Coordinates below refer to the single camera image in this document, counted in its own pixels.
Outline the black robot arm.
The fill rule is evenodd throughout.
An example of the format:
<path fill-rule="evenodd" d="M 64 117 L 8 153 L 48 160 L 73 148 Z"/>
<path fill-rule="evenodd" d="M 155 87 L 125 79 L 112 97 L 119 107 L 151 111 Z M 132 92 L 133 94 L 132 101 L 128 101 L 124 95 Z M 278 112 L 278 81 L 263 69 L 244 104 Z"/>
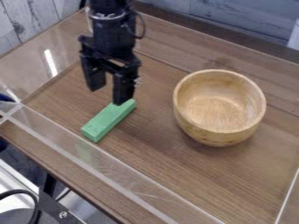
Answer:
<path fill-rule="evenodd" d="M 112 102 L 121 105 L 133 98 L 140 59 L 135 56 L 137 12 L 131 0 L 89 0 L 88 19 L 92 35 L 79 37 L 80 64 L 91 91 L 107 85 L 112 74 Z"/>

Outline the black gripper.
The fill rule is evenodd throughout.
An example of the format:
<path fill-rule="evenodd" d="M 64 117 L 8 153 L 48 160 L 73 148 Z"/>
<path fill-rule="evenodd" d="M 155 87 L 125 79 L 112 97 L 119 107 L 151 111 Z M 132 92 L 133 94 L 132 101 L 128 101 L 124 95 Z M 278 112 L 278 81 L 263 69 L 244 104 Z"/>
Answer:
<path fill-rule="evenodd" d="M 92 35 L 79 37 L 80 64 L 88 89 L 95 92 L 107 85 L 105 73 L 113 74 L 112 99 L 121 105 L 133 98 L 140 59 L 135 56 L 136 12 L 88 13 Z"/>

